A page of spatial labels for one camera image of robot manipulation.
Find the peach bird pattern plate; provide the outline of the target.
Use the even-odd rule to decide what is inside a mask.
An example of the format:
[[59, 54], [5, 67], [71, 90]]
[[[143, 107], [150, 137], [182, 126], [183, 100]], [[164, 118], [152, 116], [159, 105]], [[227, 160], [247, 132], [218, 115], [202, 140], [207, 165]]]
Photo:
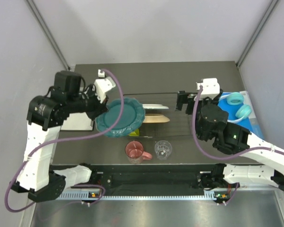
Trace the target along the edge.
[[170, 119], [163, 114], [149, 113], [145, 115], [143, 123], [167, 123]]

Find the white watermelon pattern plate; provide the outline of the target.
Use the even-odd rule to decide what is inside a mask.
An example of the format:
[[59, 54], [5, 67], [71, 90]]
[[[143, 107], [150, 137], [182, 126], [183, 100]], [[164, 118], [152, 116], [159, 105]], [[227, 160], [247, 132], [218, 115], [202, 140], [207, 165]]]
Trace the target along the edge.
[[149, 109], [149, 110], [168, 110], [169, 107], [164, 106], [164, 105], [159, 105], [159, 104], [143, 104], [142, 105], [144, 109]]

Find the teal scalloped plate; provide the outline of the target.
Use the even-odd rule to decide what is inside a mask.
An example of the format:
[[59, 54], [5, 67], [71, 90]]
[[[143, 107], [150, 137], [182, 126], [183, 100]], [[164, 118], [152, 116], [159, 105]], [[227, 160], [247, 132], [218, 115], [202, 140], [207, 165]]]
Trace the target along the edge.
[[[96, 129], [103, 132], [111, 127], [119, 117], [121, 100], [116, 99], [107, 105], [108, 111], [95, 119]], [[124, 98], [124, 107], [118, 123], [105, 135], [108, 137], [124, 137], [138, 129], [145, 119], [145, 109], [135, 98]]]

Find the lime green bowl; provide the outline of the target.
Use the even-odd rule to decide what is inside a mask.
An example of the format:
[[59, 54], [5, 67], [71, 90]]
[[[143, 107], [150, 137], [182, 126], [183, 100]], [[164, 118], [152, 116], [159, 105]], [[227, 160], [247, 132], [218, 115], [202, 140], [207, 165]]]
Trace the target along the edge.
[[138, 136], [140, 136], [140, 131], [139, 131], [139, 129], [136, 129], [136, 130], [130, 132], [130, 133], [128, 134], [128, 136], [130, 136], [130, 137], [138, 137]]

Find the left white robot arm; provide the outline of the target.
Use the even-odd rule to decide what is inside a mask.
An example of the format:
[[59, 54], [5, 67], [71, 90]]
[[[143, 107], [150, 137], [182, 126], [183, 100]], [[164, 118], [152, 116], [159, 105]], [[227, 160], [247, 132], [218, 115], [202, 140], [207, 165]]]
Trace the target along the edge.
[[97, 184], [98, 176], [86, 166], [53, 171], [50, 165], [63, 123], [71, 114], [85, 114], [94, 120], [107, 111], [107, 92], [114, 87], [115, 82], [102, 71], [90, 85], [75, 72], [55, 74], [46, 95], [29, 103], [24, 166], [12, 181], [13, 191], [26, 192], [31, 201], [39, 203], [55, 200], [64, 189], [80, 183], [89, 188]]

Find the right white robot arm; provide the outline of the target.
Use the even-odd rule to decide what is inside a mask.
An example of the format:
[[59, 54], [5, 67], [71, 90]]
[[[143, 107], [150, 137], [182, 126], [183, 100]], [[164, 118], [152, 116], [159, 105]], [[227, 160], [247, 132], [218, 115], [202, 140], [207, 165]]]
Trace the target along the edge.
[[225, 98], [222, 92], [204, 98], [202, 91], [177, 93], [176, 110], [187, 105], [196, 146], [203, 155], [218, 161], [201, 179], [201, 185], [214, 189], [225, 184], [258, 183], [284, 191], [284, 149], [230, 120], [229, 113], [219, 106]]

